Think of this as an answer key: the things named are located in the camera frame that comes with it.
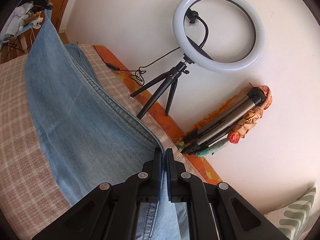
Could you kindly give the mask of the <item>left hand in white glove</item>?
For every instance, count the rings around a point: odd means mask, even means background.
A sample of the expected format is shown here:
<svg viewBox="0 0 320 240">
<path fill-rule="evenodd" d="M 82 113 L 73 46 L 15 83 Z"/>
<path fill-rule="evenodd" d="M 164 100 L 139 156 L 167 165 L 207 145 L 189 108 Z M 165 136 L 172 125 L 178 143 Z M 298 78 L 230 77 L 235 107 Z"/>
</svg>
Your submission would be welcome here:
<svg viewBox="0 0 320 240">
<path fill-rule="evenodd" d="M 31 12 L 33 6 L 33 2 L 28 2 L 13 10 L 1 30 L 1 42 L 8 42 L 23 29 L 28 19 L 34 14 Z"/>
</svg>

